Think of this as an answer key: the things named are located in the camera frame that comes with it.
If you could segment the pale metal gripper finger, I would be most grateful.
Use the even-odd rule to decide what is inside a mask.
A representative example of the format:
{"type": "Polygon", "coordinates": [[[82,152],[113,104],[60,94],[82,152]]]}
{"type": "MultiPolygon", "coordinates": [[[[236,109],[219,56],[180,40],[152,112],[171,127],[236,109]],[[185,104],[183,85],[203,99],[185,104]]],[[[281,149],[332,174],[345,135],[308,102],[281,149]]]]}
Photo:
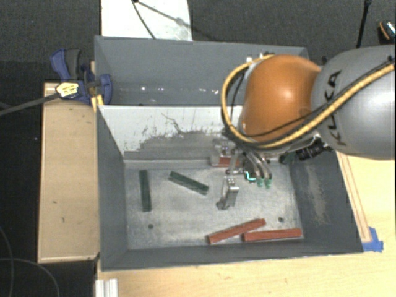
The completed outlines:
{"type": "Polygon", "coordinates": [[[220,200],[216,203],[217,209],[227,210],[234,207],[239,193],[239,186],[234,177],[226,176],[223,179],[220,200]]]}
{"type": "Polygon", "coordinates": [[[228,167],[231,163],[231,147],[222,144],[212,145],[210,164],[213,167],[228,167]]]}

